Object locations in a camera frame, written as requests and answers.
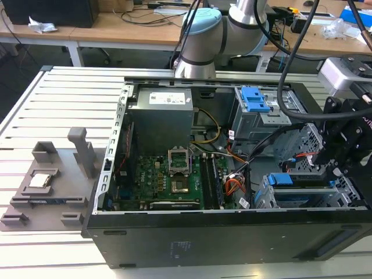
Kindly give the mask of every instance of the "plastic bag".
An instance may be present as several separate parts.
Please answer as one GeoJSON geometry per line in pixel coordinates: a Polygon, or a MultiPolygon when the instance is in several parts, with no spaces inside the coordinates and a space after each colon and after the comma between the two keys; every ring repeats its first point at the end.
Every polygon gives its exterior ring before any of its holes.
{"type": "Polygon", "coordinates": [[[343,19],[336,19],[330,25],[323,26],[320,32],[326,39],[342,38],[345,40],[344,32],[349,27],[350,24],[345,23],[343,19]]]}

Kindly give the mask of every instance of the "label sticker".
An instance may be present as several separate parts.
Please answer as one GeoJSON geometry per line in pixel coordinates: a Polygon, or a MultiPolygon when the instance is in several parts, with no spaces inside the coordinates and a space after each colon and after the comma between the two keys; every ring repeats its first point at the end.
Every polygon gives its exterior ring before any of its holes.
{"type": "Polygon", "coordinates": [[[182,92],[150,93],[150,105],[185,105],[185,94],[182,92]]]}
{"type": "Polygon", "coordinates": [[[247,202],[244,198],[240,198],[239,203],[244,209],[249,207],[249,202],[247,202]]]}
{"type": "Polygon", "coordinates": [[[277,101],[266,101],[266,104],[268,106],[277,106],[278,105],[277,101]]]}
{"type": "Polygon", "coordinates": [[[228,138],[232,141],[235,139],[235,132],[233,130],[228,131],[228,138]]]}

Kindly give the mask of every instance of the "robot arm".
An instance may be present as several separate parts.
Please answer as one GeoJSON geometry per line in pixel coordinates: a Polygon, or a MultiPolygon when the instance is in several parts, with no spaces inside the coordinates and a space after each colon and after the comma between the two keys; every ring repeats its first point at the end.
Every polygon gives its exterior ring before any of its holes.
{"type": "MultiPolygon", "coordinates": [[[[219,54],[241,55],[259,52],[266,37],[253,13],[253,0],[238,0],[228,16],[210,8],[196,11],[184,50],[176,61],[175,76],[179,78],[216,78],[214,58],[219,54]]],[[[259,0],[257,11],[266,21],[266,0],[259,0]]]]}

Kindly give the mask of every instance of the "computer case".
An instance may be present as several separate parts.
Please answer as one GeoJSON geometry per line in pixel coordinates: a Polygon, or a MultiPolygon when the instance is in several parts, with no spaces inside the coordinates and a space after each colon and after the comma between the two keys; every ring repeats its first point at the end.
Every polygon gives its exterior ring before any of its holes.
{"type": "Polygon", "coordinates": [[[33,20],[56,26],[92,27],[98,17],[98,0],[3,0],[13,24],[33,20]]]}

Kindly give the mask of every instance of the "blue plastic clip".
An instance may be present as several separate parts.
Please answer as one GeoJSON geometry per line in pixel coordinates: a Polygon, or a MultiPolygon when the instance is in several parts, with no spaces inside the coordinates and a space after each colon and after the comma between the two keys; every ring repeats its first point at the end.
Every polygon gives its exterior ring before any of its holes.
{"type": "Polygon", "coordinates": [[[257,87],[242,87],[242,98],[249,112],[269,112],[270,108],[257,87]]]}
{"type": "Polygon", "coordinates": [[[267,177],[270,185],[292,185],[293,181],[288,173],[270,173],[267,177]]]}

